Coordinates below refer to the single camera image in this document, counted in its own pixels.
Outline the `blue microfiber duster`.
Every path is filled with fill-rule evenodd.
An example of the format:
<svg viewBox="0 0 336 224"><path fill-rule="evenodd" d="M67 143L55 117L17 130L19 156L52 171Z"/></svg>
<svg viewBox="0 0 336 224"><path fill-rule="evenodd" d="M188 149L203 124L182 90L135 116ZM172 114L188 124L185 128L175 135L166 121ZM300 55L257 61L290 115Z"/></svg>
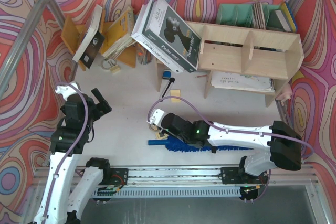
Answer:
<svg viewBox="0 0 336 224"><path fill-rule="evenodd" d="M217 153L218 151L247 151L250 150L250 148L246 147L238 147L238 146L218 146L218 147L213 147L213 146L207 146L205 145L202 148L196 148L193 146L189 146L182 142L181 140L173 137L173 136L168 136L163 139L159 140L148 140L148 145L149 146L165 146L165 148L168 151L171 152L206 152L209 151L213 154Z"/></svg>

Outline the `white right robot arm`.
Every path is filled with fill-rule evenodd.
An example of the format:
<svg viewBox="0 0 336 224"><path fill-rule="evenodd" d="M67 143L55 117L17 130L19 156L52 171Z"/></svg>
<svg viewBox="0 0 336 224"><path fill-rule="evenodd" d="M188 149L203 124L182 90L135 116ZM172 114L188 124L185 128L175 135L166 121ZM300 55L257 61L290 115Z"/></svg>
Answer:
<svg viewBox="0 0 336 224"><path fill-rule="evenodd" d="M253 155L241 158L241 173L259 176L274 168L301 169L301 137L282 121L274 121L271 126L243 127L203 120L190 122L174 113L167 113L159 120L158 127L197 150L209 147L216 152L223 146L254 150Z"/></svg>

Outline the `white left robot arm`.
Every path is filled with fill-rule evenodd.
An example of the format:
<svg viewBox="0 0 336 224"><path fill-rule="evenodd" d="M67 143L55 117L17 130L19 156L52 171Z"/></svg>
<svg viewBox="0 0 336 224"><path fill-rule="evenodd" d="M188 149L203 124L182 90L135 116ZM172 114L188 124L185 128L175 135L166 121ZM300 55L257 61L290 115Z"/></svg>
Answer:
<svg viewBox="0 0 336 224"><path fill-rule="evenodd" d="M94 122L112 108L98 89L91 92L98 99L82 93L76 82L60 82L55 92L62 95L64 117L51 136L49 174L39 209L33 223L80 223L83 211L95 188L109 180L110 163L92 157L75 188L72 180L85 144L95 137Z"/></svg>

